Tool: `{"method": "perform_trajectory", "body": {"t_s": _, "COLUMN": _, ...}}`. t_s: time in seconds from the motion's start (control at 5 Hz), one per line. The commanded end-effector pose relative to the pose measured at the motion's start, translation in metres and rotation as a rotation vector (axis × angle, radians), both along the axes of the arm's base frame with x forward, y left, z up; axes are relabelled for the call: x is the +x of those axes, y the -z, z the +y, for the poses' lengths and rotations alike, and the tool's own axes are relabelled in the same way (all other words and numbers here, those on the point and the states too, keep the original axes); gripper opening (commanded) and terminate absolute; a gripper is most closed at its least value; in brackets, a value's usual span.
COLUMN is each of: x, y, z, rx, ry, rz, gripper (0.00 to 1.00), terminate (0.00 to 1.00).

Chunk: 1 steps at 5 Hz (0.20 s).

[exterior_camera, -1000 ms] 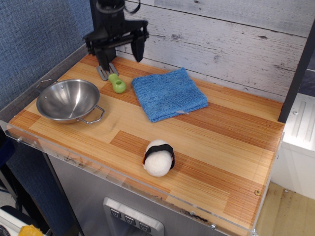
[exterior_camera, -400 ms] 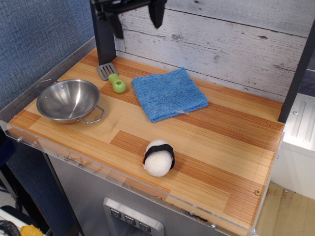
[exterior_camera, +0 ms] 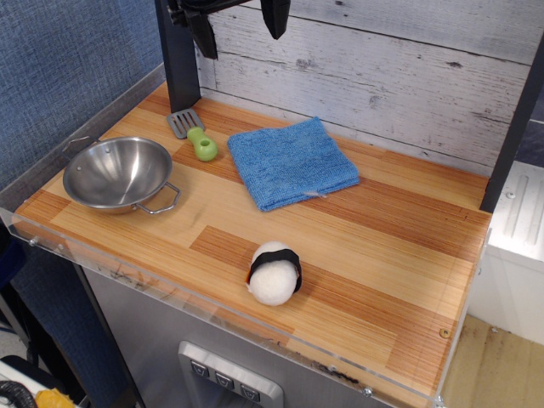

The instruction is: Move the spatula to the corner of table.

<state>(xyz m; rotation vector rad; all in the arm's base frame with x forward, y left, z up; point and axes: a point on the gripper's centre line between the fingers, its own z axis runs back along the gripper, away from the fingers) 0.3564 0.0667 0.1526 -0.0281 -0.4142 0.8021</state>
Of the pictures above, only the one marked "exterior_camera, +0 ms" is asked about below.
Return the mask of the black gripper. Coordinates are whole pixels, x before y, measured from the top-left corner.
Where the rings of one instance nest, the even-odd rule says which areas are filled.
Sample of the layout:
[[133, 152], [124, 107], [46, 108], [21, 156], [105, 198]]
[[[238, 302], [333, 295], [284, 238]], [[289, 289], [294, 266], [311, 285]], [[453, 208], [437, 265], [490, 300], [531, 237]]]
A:
[[[191, 35], [201, 54], [205, 58], [216, 60], [217, 46], [207, 14], [246, 2], [247, 0], [168, 0], [167, 11], [174, 25], [189, 25]], [[274, 39], [279, 39], [286, 32], [290, 6], [290, 0], [261, 0], [263, 19]]]

